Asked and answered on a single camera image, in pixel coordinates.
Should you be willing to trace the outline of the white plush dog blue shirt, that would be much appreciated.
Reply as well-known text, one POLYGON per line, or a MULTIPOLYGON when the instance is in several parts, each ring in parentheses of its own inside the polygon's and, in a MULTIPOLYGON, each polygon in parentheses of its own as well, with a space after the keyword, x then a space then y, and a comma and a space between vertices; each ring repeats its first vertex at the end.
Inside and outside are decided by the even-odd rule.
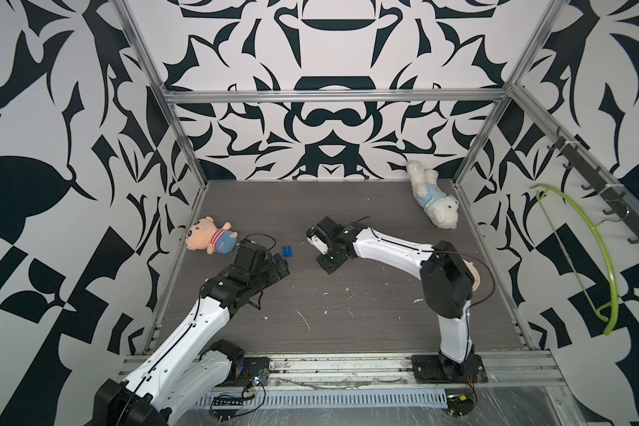
POLYGON ((443 230, 454 230, 459 220, 459 201, 438 185, 438 172, 426 169, 418 161, 406 165, 413 197, 431 223, 443 230))

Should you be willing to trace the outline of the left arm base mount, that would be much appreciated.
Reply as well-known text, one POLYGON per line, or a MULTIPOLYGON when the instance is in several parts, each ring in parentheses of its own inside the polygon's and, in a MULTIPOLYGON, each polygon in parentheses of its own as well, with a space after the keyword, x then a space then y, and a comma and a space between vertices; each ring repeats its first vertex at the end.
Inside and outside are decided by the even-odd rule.
POLYGON ((266 356, 250 356, 241 348, 241 346, 220 339, 208 347, 204 347, 199 353, 199 362, 205 362, 210 359, 212 355, 218 355, 218 358, 211 360, 209 365, 203 367, 203 371, 207 372, 211 370, 211 365, 214 365, 214 369, 220 371, 221 358, 225 358, 228 365, 225 369, 227 376, 216 373, 216 378, 220 378, 220 381, 215 383, 216 387, 234 387, 244 386, 249 381, 253 381, 258 378, 263 384, 267 383, 267 377, 269 376, 271 359, 266 356))

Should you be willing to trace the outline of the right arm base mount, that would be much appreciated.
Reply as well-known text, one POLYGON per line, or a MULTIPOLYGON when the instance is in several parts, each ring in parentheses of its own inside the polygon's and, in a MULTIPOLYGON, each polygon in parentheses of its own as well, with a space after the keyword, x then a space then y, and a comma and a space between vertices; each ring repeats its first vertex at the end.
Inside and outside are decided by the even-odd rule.
POLYGON ((470 352, 462 363, 450 360, 442 354, 413 355, 413 373, 417 383, 487 383, 488 376, 482 358, 470 352))

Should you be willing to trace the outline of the black wall hook rack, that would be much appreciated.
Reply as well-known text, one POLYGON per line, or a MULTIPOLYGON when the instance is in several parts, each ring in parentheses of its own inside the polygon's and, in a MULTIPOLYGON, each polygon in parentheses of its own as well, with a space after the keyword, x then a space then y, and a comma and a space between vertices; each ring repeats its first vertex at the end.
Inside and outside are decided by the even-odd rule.
POLYGON ((633 234, 628 243, 639 245, 639 200, 631 190, 605 170, 589 149, 561 126, 557 126, 556 139, 548 150, 564 156, 564 169, 575 170, 584 179, 581 188, 587 195, 596 195, 606 203, 604 221, 625 224, 633 234))

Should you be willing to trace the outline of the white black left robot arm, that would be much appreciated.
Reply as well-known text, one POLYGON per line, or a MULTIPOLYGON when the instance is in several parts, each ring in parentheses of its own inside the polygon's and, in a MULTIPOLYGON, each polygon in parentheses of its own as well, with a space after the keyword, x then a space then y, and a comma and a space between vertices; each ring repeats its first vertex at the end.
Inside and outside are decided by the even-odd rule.
POLYGON ((97 390, 92 425, 173 425, 213 388, 235 382, 245 351, 214 336, 252 298, 289 276, 289 263, 255 241, 242 241, 234 262, 200 287, 173 333, 124 380, 97 390))

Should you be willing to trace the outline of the pink plush pig toy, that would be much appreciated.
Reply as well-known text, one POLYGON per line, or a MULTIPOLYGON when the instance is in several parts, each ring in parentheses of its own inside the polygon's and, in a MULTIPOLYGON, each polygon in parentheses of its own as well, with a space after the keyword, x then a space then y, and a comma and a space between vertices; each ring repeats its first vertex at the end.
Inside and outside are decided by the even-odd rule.
POLYGON ((232 224, 225 222, 217 226, 211 217, 198 219, 187 231, 186 248, 205 250, 209 255, 231 253, 238 244, 238 233, 232 230, 232 224))

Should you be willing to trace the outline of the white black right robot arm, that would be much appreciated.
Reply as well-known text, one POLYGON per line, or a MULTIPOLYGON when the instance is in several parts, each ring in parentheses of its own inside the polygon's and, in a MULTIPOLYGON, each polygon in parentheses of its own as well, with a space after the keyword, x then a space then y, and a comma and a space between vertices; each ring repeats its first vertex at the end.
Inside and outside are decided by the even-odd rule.
POLYGON ((339 225, 329 217, 307 230, 306 239, 319 251, 317 262, 329 274, 350 258, 362 258, 420 280, 426 305, 438 315, 440 364, 466 367, 474 349, 470 307, 475 277, 451 243, 405 241, 360 222, 339 225))

